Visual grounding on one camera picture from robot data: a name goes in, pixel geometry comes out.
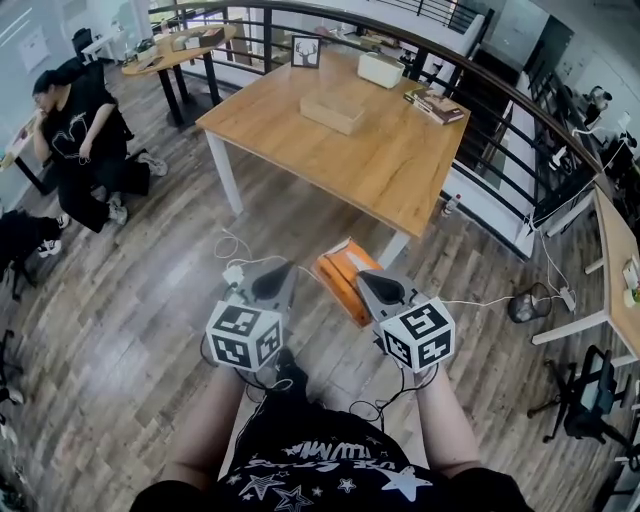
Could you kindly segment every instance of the stack of books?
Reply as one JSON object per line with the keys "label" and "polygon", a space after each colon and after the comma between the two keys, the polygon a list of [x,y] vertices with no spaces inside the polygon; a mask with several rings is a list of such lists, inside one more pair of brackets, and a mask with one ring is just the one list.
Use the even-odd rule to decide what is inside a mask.
{"label": "stack of books", "polygon": [[445,125],[464,118],[464,112],[458,105],[424,85],[405,92],[404,99],[438,124]]}

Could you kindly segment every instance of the black pants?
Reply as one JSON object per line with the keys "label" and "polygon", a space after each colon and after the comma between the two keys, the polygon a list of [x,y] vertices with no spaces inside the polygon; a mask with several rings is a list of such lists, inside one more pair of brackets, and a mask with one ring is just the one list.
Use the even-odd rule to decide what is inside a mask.
{"label": "black pants", "polygon": [[92,158],[79,168],[60,169],[59,174],[60,207],[96,233],[100,233],[109,219],[109,205],[91,195],[93,186],[102,185],[109,194],[125,192],[146,196],[149,192],[149,166],[127,160],[125,151]]}

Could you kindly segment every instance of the hand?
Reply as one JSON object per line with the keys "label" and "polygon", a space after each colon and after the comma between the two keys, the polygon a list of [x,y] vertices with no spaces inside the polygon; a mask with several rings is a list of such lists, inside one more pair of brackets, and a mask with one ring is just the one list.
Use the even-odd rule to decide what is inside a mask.
{"label": "hand", "polygon": [[82,146],[80,146],[80,151],[78,151],[78,153],[80,154],[81,158],[86,158],[87,160],[91,155],[91,147],[93,146],[93,142],[91,142],[88,139],[84,139],[84,142],[82,143]]}

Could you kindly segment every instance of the orange box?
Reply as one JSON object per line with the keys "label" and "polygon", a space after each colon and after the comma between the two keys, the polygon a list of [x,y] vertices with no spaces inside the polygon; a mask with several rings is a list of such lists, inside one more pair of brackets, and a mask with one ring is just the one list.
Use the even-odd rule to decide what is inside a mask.
{"label": "orange box", "polygon": [[382,267],[351,238],[320,255],[311,266],[319,281],[360,327],[371,323],[371,315],[358,293],[356,276],[361,270],[371,269]]}

